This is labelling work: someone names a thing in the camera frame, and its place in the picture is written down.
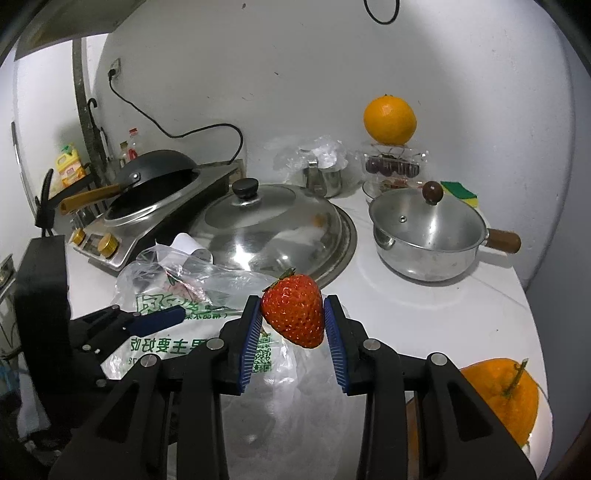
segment pot lid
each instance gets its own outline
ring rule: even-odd
[[[369,205],[374,227],[395,240],[435,252],[457,252],[480,245],[484,220],[453,195],[429,203],[419,189],[391,190]]]
[[[189,234],[216,265],[273,277],[295,267],[321,288],[346,267],[357,243],[351,219],[328,200],[255,179],[234,182],[232,193],[210,204]]]

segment yellow sponge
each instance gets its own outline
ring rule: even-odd
[[[464,188],[458,181],[442,181],[440,182],[445,192],[451,193],[455,198],[467,203],[473,208],[478,207],[478,197],[475,193]]]

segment yellow package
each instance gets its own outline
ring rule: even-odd
[[[86,176],[78,150],[74,148],[73,144],[66,145],[61,149],[61,155],[56,160],[56,167],[64,187],[69,187]]]

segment gold knob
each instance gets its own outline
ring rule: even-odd
[[[100,239],[99,242],[99,253],[105,257],[110,258],[119,248],[119,241],[111,234],[107,233]]]
[[[70,237],[70,242],[74,245],[80,245],[82,241],[86,238],[86,232],[82,228],[77,228],[72,232],[72,236]]]

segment orange stem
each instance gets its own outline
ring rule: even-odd
[[[513,390],[515,389],[515,387],[517,386],[517,384],[519,383],[519,380],[521,380],[521,376],[523,375],[523,372],[525,372],[525,366],[527,365],[527,362],[529,361],[529,358],[525,358],[522,362],[521,365],[519,366],[519,368],[517,368],[517,375],[515,376],[515,378],[513,379],[513,382],[511,382],[511,384],[507,387],[507,389],[503,392],[503,395],[506,397],[511,396],[511,394],[513,393]]]

